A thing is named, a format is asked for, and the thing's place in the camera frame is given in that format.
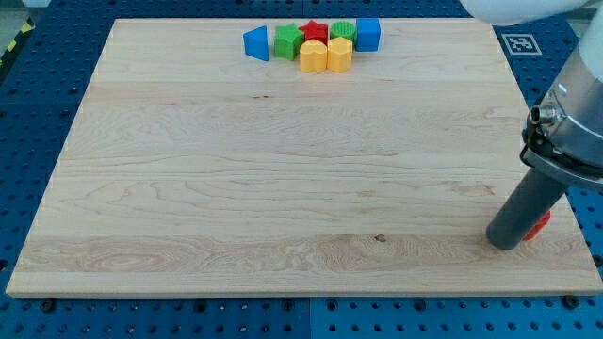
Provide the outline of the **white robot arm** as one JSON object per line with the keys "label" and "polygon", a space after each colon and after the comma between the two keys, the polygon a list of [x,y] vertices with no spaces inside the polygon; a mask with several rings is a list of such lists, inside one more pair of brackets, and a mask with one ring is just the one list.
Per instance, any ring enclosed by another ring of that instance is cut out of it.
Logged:
{"label": "white robot arm", "polygon": [[[462,0],[492,25],[531,22],[582,7],[585,0]],[[602,188],[602,12],[598,11],[524,131],[524,181],[535,189]]]}

